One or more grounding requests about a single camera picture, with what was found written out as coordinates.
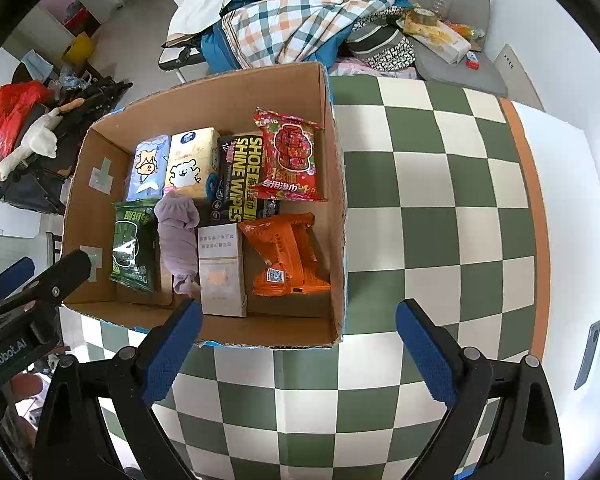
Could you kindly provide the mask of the purple soft cloth toy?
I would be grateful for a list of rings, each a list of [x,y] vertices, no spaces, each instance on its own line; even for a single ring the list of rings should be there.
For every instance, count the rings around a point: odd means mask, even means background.
[[[173,276],[173,289],[193,297],[200,291],[196,229],[199,212],[194,201],[173,191],[156,203],[160,255]]]

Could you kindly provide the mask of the white silver carton box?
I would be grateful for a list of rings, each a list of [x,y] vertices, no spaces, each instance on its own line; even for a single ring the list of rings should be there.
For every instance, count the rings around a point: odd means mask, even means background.
[[[247,315],[242,232],[235,223],[198,229],[202,312],[244,318]]]

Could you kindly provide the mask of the blue cartoon tissue pack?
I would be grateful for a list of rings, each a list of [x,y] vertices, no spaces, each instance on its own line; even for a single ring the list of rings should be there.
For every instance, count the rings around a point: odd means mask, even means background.
[[[162,197],[170,144],[167,134],[137,144],[125,197],[128,202]]]

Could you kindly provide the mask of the orange snack bag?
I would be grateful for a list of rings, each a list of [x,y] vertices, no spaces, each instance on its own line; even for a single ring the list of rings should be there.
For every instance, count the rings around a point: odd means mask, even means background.
[[[309,236],[314,221],[314,213],[305,212],[276,214],[238,224],[266,265],[253,280],[252,292],[256,296],[311,295],[329,291],[329,282],[317,275],[318,260]]]

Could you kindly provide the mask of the red snack bag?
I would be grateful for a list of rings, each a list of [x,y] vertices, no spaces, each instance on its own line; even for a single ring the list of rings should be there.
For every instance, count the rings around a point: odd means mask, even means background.
[[[253,120],[263,143],[260,182],[251,188],[254,196],[259,200],[321,202],[315,140],[324,128],[272,110],[257,110]]]

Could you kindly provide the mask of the black tripod pile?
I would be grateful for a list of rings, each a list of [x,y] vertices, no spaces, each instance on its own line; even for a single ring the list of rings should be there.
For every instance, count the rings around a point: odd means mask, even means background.
[[[0,203],[62,216],[62,188],[76,170],[88,128],[132,87],[131,81],[105,77],[72,101],[28,119],[17,146],[0,162]]]

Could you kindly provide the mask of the white plush toy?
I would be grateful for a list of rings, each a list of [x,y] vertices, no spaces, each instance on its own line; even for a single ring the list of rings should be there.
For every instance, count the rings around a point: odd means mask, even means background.
[[[5,181],[20,162],[24,162],[33,154],[55,158],[57,155],[57,136],[54,129],[60,124],[65,114],[82,106],[84,102],[83,98],[76,98],[70,103],[56,107],[35,119],[24,134],[20,144],[0,161],[0,181]]]

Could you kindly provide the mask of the yellow bear tissue pack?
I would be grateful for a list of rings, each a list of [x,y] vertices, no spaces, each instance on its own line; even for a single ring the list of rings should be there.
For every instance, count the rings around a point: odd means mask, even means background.
[[[175,192],[205,202],[214,199],[219,181],[219,137],[212,127],[172,136],[163,194]]]

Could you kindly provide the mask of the black shoe wipes pack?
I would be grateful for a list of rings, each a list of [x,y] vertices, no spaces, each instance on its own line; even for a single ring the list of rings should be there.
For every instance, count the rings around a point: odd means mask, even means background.
[[[219,138],[219,182],[211,203],[212,224],[240,223],[279,213],[276,200],[262,200],[252,188],[259,184],[263,160],[260,134]]]

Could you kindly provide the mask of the green white checkered mat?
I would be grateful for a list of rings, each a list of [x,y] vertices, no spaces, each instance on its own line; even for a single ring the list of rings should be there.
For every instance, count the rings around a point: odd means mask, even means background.
[[[207,318],[154,411],[205,479],[397,479],[445,407],[396,332],[419,302],[464,346],[516,359],[536,344],[547,267],[534,229],[530,154],[512,103],[419,80],[329,77],[316,64],[247,70],[148,96],[95,122],[65,216],[65,250],[92,260],[68,301],[92,359],[139,344],[170,290],[110,280],[114,204],[134,150],[161,133],[256,128],[256,110],[324,127],[323,198],[310,205],[323,295],[250,298],[244,318]]]

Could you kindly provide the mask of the yellow bin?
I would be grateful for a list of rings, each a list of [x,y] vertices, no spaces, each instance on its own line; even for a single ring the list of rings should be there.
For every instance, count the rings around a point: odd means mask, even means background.
[[[71,65],[76,70],[82,67],[95,51],[94,41],[86,32],[75,36],[62,54],[62,62]]]

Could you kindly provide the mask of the small red white can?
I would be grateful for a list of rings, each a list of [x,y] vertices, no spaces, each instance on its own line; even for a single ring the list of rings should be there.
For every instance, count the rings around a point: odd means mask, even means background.
[[[470,70],[478,70],[480,68],[480,61],[474,51],[466,53],[465,64]]]

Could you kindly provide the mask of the yellow white snack package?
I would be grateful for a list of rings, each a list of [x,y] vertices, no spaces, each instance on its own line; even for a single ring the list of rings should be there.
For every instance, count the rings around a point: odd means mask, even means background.
[[[407,36],[415,38],[448,64],[460,62],[471,48],[469,41],[449,26],[438,20],[434,24],[419,23],[412,12],[405,14],[402,28]]]

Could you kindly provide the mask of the black white patterned bag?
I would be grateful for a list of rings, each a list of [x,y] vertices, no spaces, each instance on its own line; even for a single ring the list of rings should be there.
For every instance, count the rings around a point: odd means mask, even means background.
[[[385,16],[356,22],[346,45],[357,60],[378,72],[400,72],[415,63],[410,40]]]

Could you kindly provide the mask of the grey cushioned chair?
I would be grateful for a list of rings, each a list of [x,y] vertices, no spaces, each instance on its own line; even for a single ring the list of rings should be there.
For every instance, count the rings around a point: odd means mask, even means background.
[[[442,56],[440,44],[428,46],[414,38],[415,67],[423,80],[506,96],[502,76],[482,50],[489,30],[491,0],[410,0],[410,3],[434,12],[448,29],[468,42],[478,61],[478,66],[471,68],[466,56],[459,54],[449,62]]]

